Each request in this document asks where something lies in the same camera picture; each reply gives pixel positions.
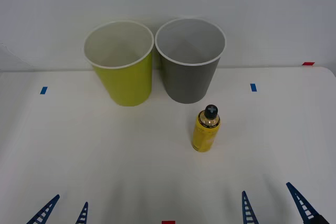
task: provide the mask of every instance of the spray can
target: spray can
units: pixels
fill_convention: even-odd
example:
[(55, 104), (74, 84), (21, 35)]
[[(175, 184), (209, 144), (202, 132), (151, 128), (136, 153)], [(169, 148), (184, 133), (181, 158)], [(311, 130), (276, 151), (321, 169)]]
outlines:
[(198, 114), (193, 135), (193, 147), (195, 150), (198, 152), (210, 150), (220, 127), (220, 120), (218, 108), (212, 104)]

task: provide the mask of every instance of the table surface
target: table surface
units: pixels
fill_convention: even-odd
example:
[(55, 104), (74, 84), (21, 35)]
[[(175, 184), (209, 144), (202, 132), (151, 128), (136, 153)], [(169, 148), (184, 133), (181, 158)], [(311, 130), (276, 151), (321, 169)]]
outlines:
[[(3, 73), (1, 222), (26, 223), (59, 194), (48, 224), (75, 223), (86, 201), (88, 224), (243, 223), (245, 190), (260, 223), (302, 223), (291, 182), (331, 223), (335, 101), (336, 78), (320, 67), (218, 69), (194, 104), (170, 99), (154, 71), (149, 99), (128, 108), (92, 71)], [(208, 104), (222, 125), (198, 153)]]

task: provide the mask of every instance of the cup rim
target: cup rim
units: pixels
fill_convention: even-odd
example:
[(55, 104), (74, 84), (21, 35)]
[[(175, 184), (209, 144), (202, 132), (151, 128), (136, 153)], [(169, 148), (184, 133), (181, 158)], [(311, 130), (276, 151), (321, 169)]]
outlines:
[[(158, 46), (158, 44), (157, 44), (157, 43), (158, 43), (158, 34), (160, 33), (160, 31), (161, 31), (165, 26), (169, 25), (170, 23), (173, 23), (173, 22), (176, 22), (176, 21), (179, 21), (179, 20), (184, 20), (184, 19), (200, 20), (200, 21), (206, 22), (206, 23), (208, 23), (208, 24), (210, 24), (210, 25), (216, 27), (216, 28), (223, 34), (223, 37), (224, 37), (225, 45), (224, 45), (223, 51), (220, 52), (216, 58), (214, 58), (214, 59), (212, 59), (212, 60), (209, 60), (209, 61), (206, 61), (206, 62), (201, 62), (201, 63), (183, 63), (183, 62), (180, 62), (180, 61), (177, 61), (177, 60), (173, 60), (173, 59), (169, 58), (167, 55), (165, 55), (165, 54), (161, 51), (161, 49), (159, 48), (159, 46)], [(226, 45), (227, 45), (227, 40), (226, 40), (226, 35), (225, 35), (225, 33), (223, 32), (223, 30), (222, 30), (217, 24), (212, 23), (212, 22), (207, 21), (207, 20), (202, 19), (202, 18), (185, 17), (185, 18), (177, 18), (177, 19), (173, 19), (173, 20), (171, 20), (171, 21), (169, 21), (169, 22), (163, 24), (163, 25), (158, 29), (158, 31), (157, 31), (156, 34), (155, 34), (155, 47), (157, 48), (157, 50), (159, 51), (159, 53), (160, 53), (164, 58), (166, 58), (167, 60), (169, 60), (169, 61), (171, 61), (171, 62), (173, 62), (173, 63), (179, 64), (179, 65), (183, 65), (183, 66), (196, 67), (196, 66), (203, 66), (203, 65), (212, 63), (212, 62), (218, 60), (218, 59), (222, 56), (224, 50), (226, 49)]]
[[(111, 24), (113, 24), (113, 23), (133, 23), (133, 24), (142, 26), (143, 28), (145, 28), (145, 29), (149, 32), (149, 34), (151, 35), (152, 43), (151, 43), (150, 49), (144, 54), (144, 56), (142, 56), (140, 59), (138, 59), (138, 60), (136, 60), (136, 61), (134, 61), (134, 62), (132, 62), (132, 63), (130, 63), (130, 64), (127, 64), (127, 65), (124, 65), (124, 66), (118, 66), (118, 67), (106, 67), (106, 66), (101, 66), (101, 65), (99, 65), (99, 64), (97, 64), (97, 63), (92, 62), (92, 61), (87, 57), (87, 55), (86, 55), (86, 53), (85, 53), (85, 44), (86, 44), (88, 38), (90, 37), (90, 35), (93, 34), (95, 31), (99, 30), (100, 28), (105, 27), (105, 26), (109, 26), (109, 25), (111, 25)], [(130, 66), (132, 66), (132, 65), (135, 65), (135, 64), (137, 64), (138, 62), (140, 62), (140, 61), (142, 61), (143, 59), (145, 59), (145, 58), (148, 56), (148, 54), (152, 51), (153, 47), (154, 47), (154, 35), (153, 35), (152, 31), (151, 31), (148, 27), (146, 27), (144, 24), (142, 24), (142, 23), (140, 23), (140, 22), (133, 21), (133, 20), (116, 20), (116, 21), (111, 21), (111, 22), (107, 22), (107, 23), (104, 23), (104, 24), (102, 24), (102, 25), (99, 25), (99, 26), (95, 27), (95, 29), (93, 29), (91, 32), (89, 32), (89, 34), (85, 37), (85, 40), (84, 40), (83, 51), (84, 51), (85, 59), (86, 59), (91, 65), (93, 65), (93, 66), (95, 66), (95, 67), (102, 68), (102, 69), (122, 69), (122, 68), (128, 68), (128, 67), (130, 67)]]

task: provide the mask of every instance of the white wall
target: white wall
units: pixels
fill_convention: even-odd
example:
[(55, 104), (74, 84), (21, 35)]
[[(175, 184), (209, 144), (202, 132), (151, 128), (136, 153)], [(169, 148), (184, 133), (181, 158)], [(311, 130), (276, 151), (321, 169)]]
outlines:
[(82, 45), (97, 25), (135, 19), (153, 32), (181, 16), (225, 31), (220, 66), (297, 66), (336, 72), (335, 0), (0, 0), (0, 69), (86, 69)]

